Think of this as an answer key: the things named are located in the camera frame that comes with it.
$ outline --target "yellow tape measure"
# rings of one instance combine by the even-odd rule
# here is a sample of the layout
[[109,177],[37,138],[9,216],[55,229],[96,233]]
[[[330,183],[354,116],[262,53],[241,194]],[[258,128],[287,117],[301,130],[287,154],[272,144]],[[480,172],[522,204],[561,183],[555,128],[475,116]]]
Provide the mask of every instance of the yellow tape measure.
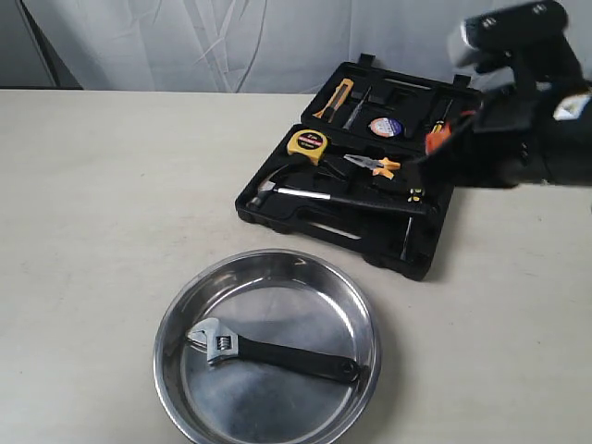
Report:
[[313,164],[318,165],[325,148],[329,145],[327,136],[314,129],[301,129],[294,133],[288,142],[288,154],[304,154],[311,159]]

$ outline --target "wrench handle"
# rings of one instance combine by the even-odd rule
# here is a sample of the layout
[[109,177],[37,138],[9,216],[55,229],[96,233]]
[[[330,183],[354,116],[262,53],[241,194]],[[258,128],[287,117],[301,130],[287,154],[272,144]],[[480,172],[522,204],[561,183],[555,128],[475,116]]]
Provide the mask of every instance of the wrench handle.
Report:
[[360,366],[353,359],[344,356],[267,344],[242,336],[239,336],[238,357],[283,367],[303,375],[323,377],[341,384],[351,384],[360,375]]

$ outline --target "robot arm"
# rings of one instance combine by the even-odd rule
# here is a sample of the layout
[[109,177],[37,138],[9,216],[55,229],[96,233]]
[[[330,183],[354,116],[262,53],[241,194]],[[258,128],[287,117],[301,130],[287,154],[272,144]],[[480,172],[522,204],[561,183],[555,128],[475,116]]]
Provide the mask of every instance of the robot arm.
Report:
[[566,26],[551,0],[465,20],[449,39],[452,61],[478,73],[510,67],[514,84],[487,92],[438,148],[406,164],[409,181],[592,186],[592,93]]

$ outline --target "white backdrop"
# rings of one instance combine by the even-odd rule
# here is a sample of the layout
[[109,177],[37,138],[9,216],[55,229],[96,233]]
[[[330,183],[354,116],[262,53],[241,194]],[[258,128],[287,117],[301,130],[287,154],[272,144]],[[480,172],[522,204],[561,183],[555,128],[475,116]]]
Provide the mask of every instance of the white backdrop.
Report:
[[[345,60],[438,80],[455,72],[446,37],[512,0],[25,0],[91,90],[311,93]],[[589,0],[564,0],[568,38],[592,68]],[[507,76],[474,81],[486,88]]]

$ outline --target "wrench jaw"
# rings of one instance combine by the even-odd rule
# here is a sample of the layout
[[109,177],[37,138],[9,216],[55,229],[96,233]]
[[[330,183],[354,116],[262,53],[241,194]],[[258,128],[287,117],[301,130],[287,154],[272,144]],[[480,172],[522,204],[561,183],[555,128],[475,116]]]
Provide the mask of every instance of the wrench jaw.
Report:
[[215,317],[195,324],[186,333],[186,338],[193,348],[207,353],[210,365],[239,355],[239,335]]

